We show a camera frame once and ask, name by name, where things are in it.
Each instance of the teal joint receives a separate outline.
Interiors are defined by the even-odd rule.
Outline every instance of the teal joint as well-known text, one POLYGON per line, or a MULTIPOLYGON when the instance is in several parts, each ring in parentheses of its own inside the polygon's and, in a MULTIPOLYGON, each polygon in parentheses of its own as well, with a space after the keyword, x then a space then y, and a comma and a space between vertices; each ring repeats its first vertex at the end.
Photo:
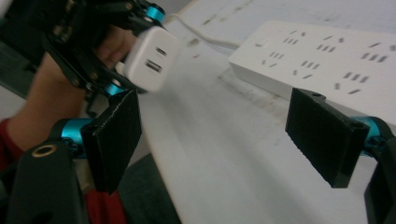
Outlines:
POLYGON ((76 154, 77 159, 87 159, 81 132, 84 125, 91 123, 92 119, 70 119, 62 129, 61 137, 67 144, 72 154, 76 154))
POLYGON ((148 7, 146 15, 159 22, 163 21, 163 17, 165 16, 158 8, 155 7, 148 7))
MULTIPOLYGON (((378 146, 374 145, 373 142, 377 142, 378 139, 381 139, 381 132, 379 131, 378 126, 376 123, 370 119, 369 117, 353 117, 352 119, 361 122, 367 126, 369 126, 369 132, 367 133, 366 139, 364 140, 364 147, 376 147, 379 151, 383 148, 378 148, 378 146)), ((369 156, 365 151, 361 153, 361 155, 369 156)))
POLYGON ((106 91, 109 95, 115 95, 117 93, 125 91, 125 89, 118 87, 114 84, 110 84, 106 87, 106 91))

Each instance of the red sleeve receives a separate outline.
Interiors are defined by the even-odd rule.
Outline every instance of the red sleeve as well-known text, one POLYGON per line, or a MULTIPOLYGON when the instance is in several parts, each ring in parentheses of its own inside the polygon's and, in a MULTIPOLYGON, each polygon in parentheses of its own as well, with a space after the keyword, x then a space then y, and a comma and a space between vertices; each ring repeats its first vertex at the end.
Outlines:
MULTIPOLYGON (((9 119, 5 119, 0 123, 0 171, 17 161, 23 153, 7 134, 8 121, 9 119)), ((117 192, 109 196, 107 193, 91 190, 84 195, 84 199, 91 224, 127 223, 117 192)))
POLYGON ((0 171, 17 161, 23 153, 7 134, 8 121, 5 119, 0 123, 0 171))

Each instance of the white power strip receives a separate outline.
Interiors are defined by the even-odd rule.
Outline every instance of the white power strip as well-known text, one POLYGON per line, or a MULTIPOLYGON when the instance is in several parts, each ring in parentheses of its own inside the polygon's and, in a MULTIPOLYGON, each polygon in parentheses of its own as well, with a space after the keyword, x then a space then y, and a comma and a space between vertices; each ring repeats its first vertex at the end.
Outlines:
POLYGON ((316 91, 396 133, 396 35, 268 21, 229 61, 238 77, 285 99, 292 87, 316 91))

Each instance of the screw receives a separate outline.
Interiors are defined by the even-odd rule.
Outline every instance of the screw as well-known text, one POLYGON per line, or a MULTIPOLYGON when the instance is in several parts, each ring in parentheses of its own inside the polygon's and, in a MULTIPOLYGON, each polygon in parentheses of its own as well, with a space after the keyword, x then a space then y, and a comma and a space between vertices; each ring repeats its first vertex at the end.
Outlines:
POLYGON ((46 145, 46 146, 38 147, 32 152, 32 156, 35 158, 46 157, 52 154, 53 152, 55 152, 56 149, 57 149, 56 145, 46 145))
POLYGON ((62 33, 62 30, 63 30, 63 29, 64 29, 64 28, 63 28, 62 26, 60 26, 60 25, 55 25, 55 27, 53 28, 52 32, 53 32, 55 35, 59 36, 59 35, 62 33))
POLYGON ((96 80, 96 79, 98 78, 98 75, 97 75, 95 72, 92 72, 92 73, 91 73, 91 78, 92 78, 93 80, 96 80))
POLYGON ((73 0, 67 1, 67 4, 66 4, 66 12, 70 12, 70 11, 72 10, 72 8, 73 8, 73 6, 74 6, 75 3, 76 3, 76 2, 73 1, 73 0))
POLYGON ((77 86, 79 85, 78 79, 74 78, 74 79, 72 80, 72 84, 73 84, 73 86, 77 87, 77 86))
POLYGON ((126 9, 131 10, 133 5, 132 5, 132 3, 125 3, 125 7, 126 7, 126 9))

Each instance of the table surface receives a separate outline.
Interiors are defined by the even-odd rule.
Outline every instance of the table surface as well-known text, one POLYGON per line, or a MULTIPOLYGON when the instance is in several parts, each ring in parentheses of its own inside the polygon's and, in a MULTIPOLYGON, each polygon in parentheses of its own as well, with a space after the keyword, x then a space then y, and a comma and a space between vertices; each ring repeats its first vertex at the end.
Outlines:
MULTIPOLYGON (((197 0, 181 17, 242 43, 264 22, 396 33, 396 3, 197 0)), ((172 21, 183 44, 159 93, 140 96, 144 133, 183 223, 367 223, 363 193, 376 162, 361 157, 348 189, 331 189, 285 132, 289 102, 239 80, 233 49, 172 21)))

